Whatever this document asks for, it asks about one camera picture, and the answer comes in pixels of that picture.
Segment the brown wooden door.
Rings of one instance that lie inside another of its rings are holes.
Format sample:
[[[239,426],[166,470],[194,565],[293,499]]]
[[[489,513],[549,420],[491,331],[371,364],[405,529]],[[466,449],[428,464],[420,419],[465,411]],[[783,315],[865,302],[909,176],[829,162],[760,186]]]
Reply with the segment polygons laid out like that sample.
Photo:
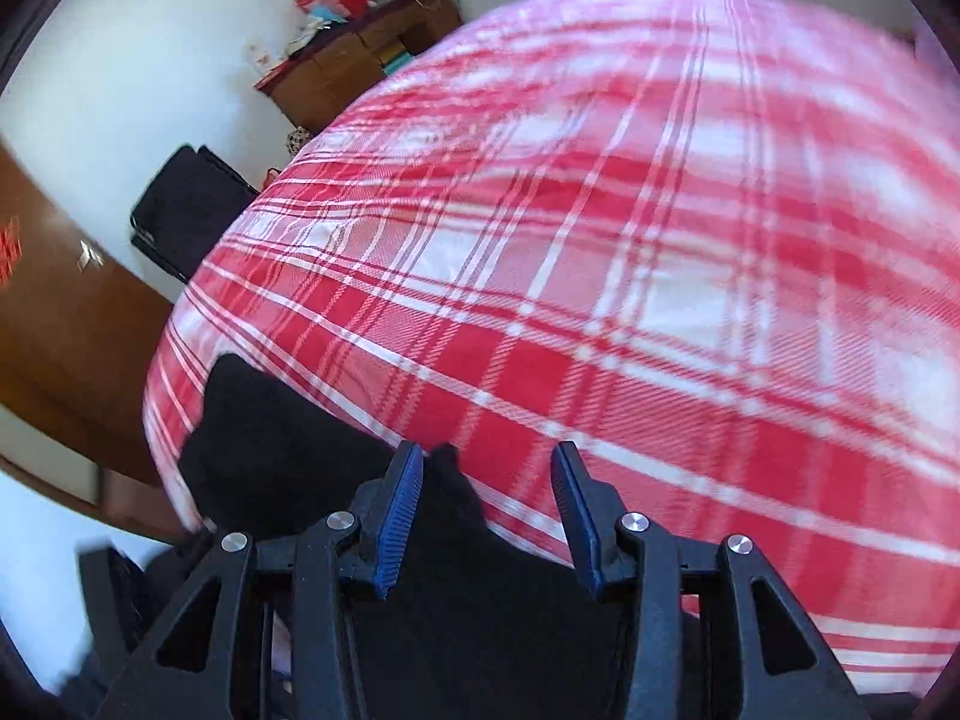
[[[143,427],[146,372],[171,302],[128,273],[2,153],[2,405],[91,461],[110,525],[184,527]]]

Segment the red plaid bed sheet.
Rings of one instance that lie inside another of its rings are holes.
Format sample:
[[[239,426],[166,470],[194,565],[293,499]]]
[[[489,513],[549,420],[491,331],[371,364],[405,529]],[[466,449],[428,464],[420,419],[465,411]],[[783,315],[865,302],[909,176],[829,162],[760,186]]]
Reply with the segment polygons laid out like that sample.
[[[146,378],[172,507],[235,353],[450,442],[562,556],[553,444],[664,527],[751,536],[857,689],[958,642],[958,80],[796,0],[523,0],[348,107],[185,287]]]

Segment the teal storage box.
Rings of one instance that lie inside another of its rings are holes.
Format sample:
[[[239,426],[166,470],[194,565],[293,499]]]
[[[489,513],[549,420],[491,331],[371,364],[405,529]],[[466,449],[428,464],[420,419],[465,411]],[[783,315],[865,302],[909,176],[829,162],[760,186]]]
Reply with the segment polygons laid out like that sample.
[[[377,51],[377,60],[381,64],[382,73],[386,76],[394,75],[413,60],[413,55],[404,44],[393,43]]]

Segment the brown wooden desk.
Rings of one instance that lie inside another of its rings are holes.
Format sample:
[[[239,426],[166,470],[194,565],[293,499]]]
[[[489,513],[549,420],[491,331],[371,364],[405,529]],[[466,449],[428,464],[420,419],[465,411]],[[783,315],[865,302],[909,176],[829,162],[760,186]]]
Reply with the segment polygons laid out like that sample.
[[[425,54],[464,23],[457,0],[389,0],[363,18],[323,29],[256,84],[295,127],[319,133],[386,80],[377,51],[404,44]]]

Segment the black pants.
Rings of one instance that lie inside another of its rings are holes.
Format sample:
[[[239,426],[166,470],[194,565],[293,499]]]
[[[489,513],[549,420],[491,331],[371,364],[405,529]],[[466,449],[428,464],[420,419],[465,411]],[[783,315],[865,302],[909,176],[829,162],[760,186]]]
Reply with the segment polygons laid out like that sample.
[[[623,718],[631,596],[483,522],[449,445],[387,445],[235,355],[184,473],[215,531],[80,557],[101,718]]]

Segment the black folding chair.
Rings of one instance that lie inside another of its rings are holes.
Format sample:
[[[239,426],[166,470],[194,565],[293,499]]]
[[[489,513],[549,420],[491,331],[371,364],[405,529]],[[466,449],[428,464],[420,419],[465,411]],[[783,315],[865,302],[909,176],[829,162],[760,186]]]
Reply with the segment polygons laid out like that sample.
[[[161,270],[189,283],[259,191],[206,146],[182,145],[130,213],[130,242]]]

